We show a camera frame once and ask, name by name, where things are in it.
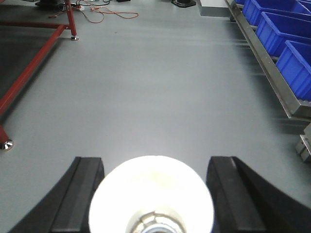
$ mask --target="red metal frame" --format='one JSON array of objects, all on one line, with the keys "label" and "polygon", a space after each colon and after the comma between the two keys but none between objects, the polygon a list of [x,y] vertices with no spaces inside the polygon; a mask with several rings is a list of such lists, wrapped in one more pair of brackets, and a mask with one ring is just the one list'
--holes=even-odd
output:
[{"label": "red metal frame", "polygon": [[[34,27],[34,28],[51,28],[56,29],[50,36],[46,44],[40,49],[33,60],[27,65],[21,75],[13,83],[6,94],[0,99],[0,115],[2,115],[9,105],[12,103],[14,98],[19,94],[22,88],[25,86],[27,81],[30,79],[36,68],[40,65],[44,57],[51,50],[52,46],[57,41],[58,37],[63,33],[65,29],[71,30],[71,35],[75,38],[77,36],[77,30],[73,18],[73,10],[71,7],[70,0],[65,0],[67,7],[67,16],[69,24],[57,24],[57,23],[41,23],[41,22],[7,22],[0,21],[2,26],[18,26],[18,27]],[[5,143],[9,137],[5,133],[3,127],[0,125],[0,143]]]}]

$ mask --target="black base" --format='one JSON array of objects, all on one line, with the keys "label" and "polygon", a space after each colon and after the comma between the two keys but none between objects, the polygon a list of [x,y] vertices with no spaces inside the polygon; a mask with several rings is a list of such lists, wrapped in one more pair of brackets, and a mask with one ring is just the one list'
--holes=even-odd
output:
[{"label": "black base", "polygon": [[190,6],[195,6],[196,2],[193,0],[190,0],[187,3],[181,3],[178,0],[172,0],[172,3],[178,7],[182,7],[182,8],[186,8],[186,7],[190,7]]}]

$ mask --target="white cone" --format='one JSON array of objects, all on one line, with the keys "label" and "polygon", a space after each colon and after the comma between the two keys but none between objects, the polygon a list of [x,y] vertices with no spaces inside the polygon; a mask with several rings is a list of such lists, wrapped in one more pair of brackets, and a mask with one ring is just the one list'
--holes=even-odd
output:
[{"label": "white cone", "polygon": [[91,233],[132,233],[139,218],[157,212],[185,233],[209,233],[214,220],[210,193],[196,172],[165,156],[124,162],[108,174],[91,202]]}]

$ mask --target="blue storage bin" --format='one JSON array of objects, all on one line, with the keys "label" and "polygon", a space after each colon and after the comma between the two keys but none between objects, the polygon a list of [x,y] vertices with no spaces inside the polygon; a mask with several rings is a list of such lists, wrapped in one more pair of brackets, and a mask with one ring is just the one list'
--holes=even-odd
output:
[{"label": "blue storage bin", "polygon": [[286,40],[311,44],[311,21],[262,12],[256,34],[271,56],[279,57]]},{"label": "blue storage bin", "polygon": [[235,3],[244,5],[245,0],[235,0]]},{"label": "blue storage bin", "polygon": [[311,101],[311,45],[286,41],[277,68],[298,99]]},{"label": "blue storage bin", "polygon": [[249,24],[258,26],[262,12],[270,12],[284,16],[311,21],[311,12],[296,0],[247,0],[243,14]]},{"label": "blue storage bin", "polygon": [[299,1],[303,6],[305,6],[309,11],[311,11],[311,1],[303,0]]}]

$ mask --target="epoxy floor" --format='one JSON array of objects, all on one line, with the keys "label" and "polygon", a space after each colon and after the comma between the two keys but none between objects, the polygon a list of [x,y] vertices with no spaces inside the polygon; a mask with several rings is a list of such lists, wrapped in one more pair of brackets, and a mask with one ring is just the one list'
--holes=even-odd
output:
[{"label": "epoxy floor", "polygon": [[[1,20],[66,21],[32,3],[6,4]],[[106,15],[91,24],[75,12],[80,41],[64,32],[2,117],[16,145],[0,152],[0,232],[40,201],[75,156],[102,157],[108,174],[130,158],[166,155],[203,180],[211,156],[238,156],[311,207],[311,168],[294,149],[307,124],[287,119],[236,24],[170,0],[108,7],[139,17]],[[1,82],[49,33],[0,27]]]}]

